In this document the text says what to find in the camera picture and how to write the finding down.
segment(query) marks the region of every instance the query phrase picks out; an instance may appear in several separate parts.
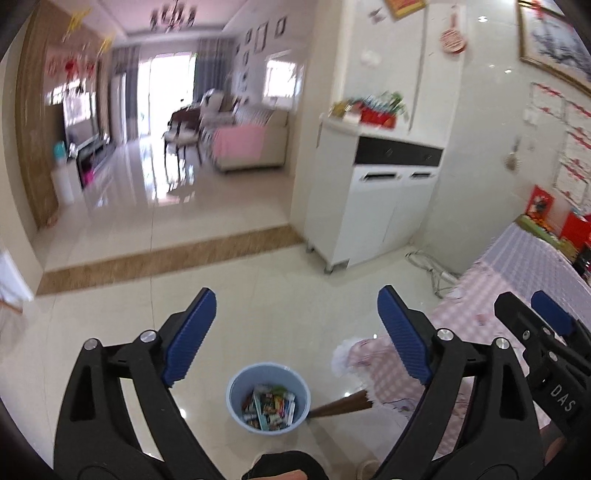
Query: wooden floor trim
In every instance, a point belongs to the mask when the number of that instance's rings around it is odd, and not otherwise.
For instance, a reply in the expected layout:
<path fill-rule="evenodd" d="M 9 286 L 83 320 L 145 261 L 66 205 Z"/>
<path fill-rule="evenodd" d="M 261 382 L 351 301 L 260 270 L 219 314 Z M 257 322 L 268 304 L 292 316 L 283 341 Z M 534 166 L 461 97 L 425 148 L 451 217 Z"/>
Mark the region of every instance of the wooden floor trim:
<path fill-rule="evenodd" d="M 270 252 L 302 242 L 302 238 L 289 225 L 284 225 L 52 270 L 44 273 L 37 295 L 112 285 Z"/>

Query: trash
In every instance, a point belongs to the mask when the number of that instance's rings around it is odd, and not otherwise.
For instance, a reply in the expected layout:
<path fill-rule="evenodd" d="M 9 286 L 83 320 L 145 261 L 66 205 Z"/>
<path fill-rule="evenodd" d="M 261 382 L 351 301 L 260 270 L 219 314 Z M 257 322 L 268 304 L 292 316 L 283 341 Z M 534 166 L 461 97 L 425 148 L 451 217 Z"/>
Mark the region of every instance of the trash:
<path fill-rule="evenodd" d="M 296 396 L 280 385 L 257 385 L 242 405 L 244 422 L 263 431 L 291 426 L 296 412 Z"/>

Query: blue trash can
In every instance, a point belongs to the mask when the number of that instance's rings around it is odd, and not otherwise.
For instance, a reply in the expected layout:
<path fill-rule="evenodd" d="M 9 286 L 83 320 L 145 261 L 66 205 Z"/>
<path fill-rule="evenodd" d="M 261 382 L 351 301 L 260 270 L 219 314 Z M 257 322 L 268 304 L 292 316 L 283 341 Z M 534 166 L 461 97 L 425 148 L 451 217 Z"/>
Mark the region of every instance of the blue trash can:
<path fill-rule="evenodd" d="M 247 425 L 242 419 L 242 405 L 257 385 L 281 385 L 295 395 L 293 423 L 283 430 L 264 432 Z M 226 405 L 230 415 L 242 427 L 260 435 L 281 435 L 295 430 L 310 412 L 310 389 L 304 379 L 293 370 L 279 364 L 261 363 L 240 370 L 228 384 Z"/>

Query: doorway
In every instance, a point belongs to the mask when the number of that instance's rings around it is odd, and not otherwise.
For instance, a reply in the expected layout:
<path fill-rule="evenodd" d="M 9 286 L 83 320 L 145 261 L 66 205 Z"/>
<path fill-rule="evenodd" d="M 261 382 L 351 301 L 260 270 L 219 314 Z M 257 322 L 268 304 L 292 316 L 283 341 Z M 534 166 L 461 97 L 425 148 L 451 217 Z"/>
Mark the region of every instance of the doorway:
<path fill-rule="evenodd" d="M 140 62 L 138 131 L 141 137 L 162 137 L 171 115 L 193 102 L 196 54 L 161 55 Z"/>

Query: chandelier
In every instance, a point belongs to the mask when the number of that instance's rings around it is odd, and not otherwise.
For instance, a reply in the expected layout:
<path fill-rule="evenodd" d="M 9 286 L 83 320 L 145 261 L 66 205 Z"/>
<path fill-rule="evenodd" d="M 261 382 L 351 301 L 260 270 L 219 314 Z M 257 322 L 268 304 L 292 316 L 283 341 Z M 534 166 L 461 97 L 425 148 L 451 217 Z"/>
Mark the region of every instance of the chandelier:
<path fill-rule="evenodd" d="M 150 24 L 152 31 L 158 30 L 159 21 L 166 29 L 166 32 L 172 30 L 182 30 L 183 28 L 190 28 L 195 23 L 195 16 L 197 15 L 197 7 L 191 7 L 189 10 L 189 17 L 185 21 L 184 16 L 185 4 L 176 0 L 174 8 L 171 9 L 169 4 L 164 4 L 162 12 L 155 9 L 152 12 L 152 20 Z"/>

